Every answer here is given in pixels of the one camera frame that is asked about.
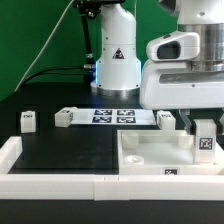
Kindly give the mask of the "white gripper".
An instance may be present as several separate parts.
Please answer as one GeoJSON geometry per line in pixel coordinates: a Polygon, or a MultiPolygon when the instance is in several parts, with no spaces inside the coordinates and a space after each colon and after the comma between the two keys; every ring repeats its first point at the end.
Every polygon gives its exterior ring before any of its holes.
{"type": "Polygon", "coordinates": [[[224,72],[193,72],[187,62],[152,62],[143,66],[140,104],[148,110],[180,109],[190,134],[189,109],[222,108],[217,135],[224,135],[224,72]]]}

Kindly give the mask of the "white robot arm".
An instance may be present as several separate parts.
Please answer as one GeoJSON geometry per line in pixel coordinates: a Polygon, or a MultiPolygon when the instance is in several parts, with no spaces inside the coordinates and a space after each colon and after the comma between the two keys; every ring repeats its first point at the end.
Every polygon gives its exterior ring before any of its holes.
{"type": "Polygon", "coordinates": [[[224,107],[224,0],[139,0],[101,7],[93,91],[139,94],[148,110],[224,107]]]}

